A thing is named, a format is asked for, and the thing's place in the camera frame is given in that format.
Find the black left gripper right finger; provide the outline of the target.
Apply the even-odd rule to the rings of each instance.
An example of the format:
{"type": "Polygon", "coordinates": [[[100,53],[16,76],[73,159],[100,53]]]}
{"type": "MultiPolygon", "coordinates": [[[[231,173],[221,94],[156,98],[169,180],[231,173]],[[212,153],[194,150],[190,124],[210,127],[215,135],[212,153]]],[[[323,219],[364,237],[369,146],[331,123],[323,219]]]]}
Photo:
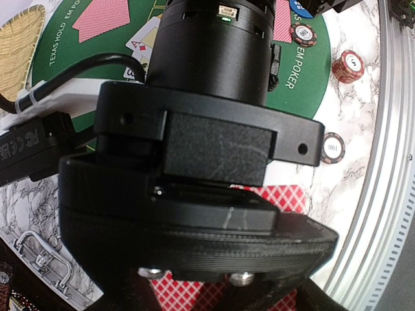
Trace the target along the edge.
{"type": "Polygon", "coordinates": [[[297,289],[297,311],[347,311],[328,296],[316,283],[307,279],[297,289]]]}

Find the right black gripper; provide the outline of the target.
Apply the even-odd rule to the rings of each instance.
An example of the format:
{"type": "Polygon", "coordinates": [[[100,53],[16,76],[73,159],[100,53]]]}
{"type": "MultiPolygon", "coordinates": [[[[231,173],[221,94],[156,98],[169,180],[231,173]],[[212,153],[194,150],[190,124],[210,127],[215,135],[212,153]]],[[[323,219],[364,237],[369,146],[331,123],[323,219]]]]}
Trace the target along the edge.
{"type": "Polygon", "coordinates": [[[103,287],[127,270],[179,280],[249,274],[300,282],[334,254],[338,234],[252,191],[272,160],[316,167],[324,125],[263,106],[129,82],[99,91],[94,153],[60,160],[62,242],[103,287]],[[252,261],[211,268],[220,253],[252,261]]]}

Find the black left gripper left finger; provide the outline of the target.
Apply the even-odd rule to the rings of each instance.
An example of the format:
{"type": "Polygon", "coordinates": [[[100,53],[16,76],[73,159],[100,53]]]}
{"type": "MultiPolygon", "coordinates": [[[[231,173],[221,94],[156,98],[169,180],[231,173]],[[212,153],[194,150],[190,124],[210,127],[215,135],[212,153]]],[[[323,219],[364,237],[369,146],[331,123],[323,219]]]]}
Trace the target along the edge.
{"type": "Polygon", "coordinates": [[[121,284],[104,289],[87,310],[159,310],[159,302],[150,282],[133,272],[121,284]]]}

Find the red backed card deck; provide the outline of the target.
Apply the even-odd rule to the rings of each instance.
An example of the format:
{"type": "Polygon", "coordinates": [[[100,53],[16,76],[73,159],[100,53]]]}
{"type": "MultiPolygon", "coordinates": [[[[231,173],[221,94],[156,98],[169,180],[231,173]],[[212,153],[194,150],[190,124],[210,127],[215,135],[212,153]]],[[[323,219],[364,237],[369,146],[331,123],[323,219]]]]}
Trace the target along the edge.
{"type": "MultiPolygon", "coordinates": [[[[305,191],[298,185],[243,187],[233,186],[234,189],[249,190],[275,205],[282,212],[302,214],[305,211],[305,191]]],[[[252,261],[241,254],[220,253],[219,258],[213,261],[211,268],[199,268],[199,262],[192,263],[191,268],[197,272],[230,273],[234,269],[242,268],[243,264],[252,261]]],[[[224,297],[227,284],[224,281],[179,281],[171,273],[165,274],[160,281],[152,281],[156,298],[162,310],[213,310],[220,299],[224,297]]]]}

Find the ace of diamonds card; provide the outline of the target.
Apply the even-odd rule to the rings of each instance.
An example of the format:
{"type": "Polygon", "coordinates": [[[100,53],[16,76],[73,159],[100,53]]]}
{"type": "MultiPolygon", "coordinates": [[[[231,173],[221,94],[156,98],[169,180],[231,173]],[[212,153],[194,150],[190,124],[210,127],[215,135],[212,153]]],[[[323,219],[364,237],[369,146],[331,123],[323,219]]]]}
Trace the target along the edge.
{"type": "Polygon", "coordinates": [[[140,62],[149,63],[161,18],[151,17],[125,44],[140,62]]]}

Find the black poker chip stack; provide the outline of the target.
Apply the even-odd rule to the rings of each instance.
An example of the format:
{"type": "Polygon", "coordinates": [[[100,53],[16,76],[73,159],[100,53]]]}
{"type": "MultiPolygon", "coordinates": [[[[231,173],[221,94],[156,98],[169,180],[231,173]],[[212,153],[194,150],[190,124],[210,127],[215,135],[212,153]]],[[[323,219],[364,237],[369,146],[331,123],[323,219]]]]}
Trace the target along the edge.
{"type": "Polygon", "coordinates": [[[321,161],[326,164],[336,164],[343,160],[346,145],[341,136],[335,132],[324,134],[321,161]]]}

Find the red backed playing card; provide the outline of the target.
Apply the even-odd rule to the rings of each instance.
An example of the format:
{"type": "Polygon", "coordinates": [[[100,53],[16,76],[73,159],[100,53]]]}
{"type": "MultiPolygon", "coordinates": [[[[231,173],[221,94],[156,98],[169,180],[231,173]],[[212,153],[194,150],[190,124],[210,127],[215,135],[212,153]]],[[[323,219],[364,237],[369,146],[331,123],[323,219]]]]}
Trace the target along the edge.
{"type": "Polygon", "coordinates": [[[116,28],[130,23],[127,0],[92,1],[74,22],[78,42],[84,43],[116,28]]]}
{"type": "Polygon", "coordinates": [[[273,40],[283,43],[292,43],[291,8],[289,1],[276,0],[273,40]]]}

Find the red poker chip stack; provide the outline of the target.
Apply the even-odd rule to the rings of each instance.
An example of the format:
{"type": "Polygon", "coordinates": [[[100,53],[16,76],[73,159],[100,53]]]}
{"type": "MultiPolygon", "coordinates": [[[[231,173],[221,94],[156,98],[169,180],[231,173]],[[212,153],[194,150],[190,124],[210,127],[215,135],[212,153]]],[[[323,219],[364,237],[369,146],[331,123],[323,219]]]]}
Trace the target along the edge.
{"type": "Polygon", "coordinates": [[[334,76],[343,84],[351,84],[364,75],[362,58],[351,50],[343,51],[340,58],[333,62],[331,68],[334,76]]]}

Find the aluminium poker case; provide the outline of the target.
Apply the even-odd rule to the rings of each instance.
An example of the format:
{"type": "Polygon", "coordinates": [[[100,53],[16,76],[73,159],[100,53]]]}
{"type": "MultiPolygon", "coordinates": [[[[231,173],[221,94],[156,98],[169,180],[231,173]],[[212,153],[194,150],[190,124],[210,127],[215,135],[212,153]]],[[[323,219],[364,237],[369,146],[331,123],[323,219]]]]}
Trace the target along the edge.
{"type": "Polygon", "coordinates": [[[85,310],[103,295],[73,259],[59,253],[37,232],[27,230],[17,235],[1,231],[1,240],[29,269],[29,275],[64,306],[85,310]]]}

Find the green round poker mat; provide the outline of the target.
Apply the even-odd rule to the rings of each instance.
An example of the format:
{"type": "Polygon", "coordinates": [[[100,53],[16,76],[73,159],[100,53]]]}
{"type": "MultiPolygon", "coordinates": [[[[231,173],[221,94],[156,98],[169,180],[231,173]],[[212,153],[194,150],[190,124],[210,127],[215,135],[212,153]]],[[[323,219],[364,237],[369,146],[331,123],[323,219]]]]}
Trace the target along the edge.
{"type": "MultiPolygon", "coordinates": [[[[130,22],[80,42],[75,22],[90,1],[57,1],[48,10],[49,21],[40,37],[32,61],[30,85],[49,80],[73,63],[101,52],[119,52],[139,60],[143,68],[149,60],[126,46],[127,41],[154,16],[162,14],[164,1],[129,1],[130,22]]],[[[281,47],[279,84],[268,94],[267,107],[314,118],[329,82],[331,47],[323,17],[308,19],[317,34],[317,43],[302,47],[295,41],[275,42],[281,47]]]]}

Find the blue small blind button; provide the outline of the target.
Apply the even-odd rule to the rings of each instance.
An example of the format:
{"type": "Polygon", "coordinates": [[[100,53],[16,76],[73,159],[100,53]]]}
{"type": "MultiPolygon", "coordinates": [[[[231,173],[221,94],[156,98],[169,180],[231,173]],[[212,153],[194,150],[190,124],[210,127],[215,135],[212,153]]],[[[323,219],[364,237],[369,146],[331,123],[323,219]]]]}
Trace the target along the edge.
{"type": "Polygon", "coordinates": [[[298,16],[305,18],[305,19],[312,19],[313,15],[311,15],[297,0],[290,0],[290,9],[297,14],[298,16]]]}

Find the woven bamboo tray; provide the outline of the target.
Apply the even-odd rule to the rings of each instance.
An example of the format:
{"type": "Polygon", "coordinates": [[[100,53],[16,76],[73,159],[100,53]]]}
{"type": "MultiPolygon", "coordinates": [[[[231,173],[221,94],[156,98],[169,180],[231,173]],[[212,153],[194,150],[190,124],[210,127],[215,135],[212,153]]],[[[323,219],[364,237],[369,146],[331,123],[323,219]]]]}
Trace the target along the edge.
{"type": "Polygon", "coordinates": [[[26,86],[45,15],[43,5],[34,5],[1,27],[1,94],[9,101],[15,101],[26,86]]]}

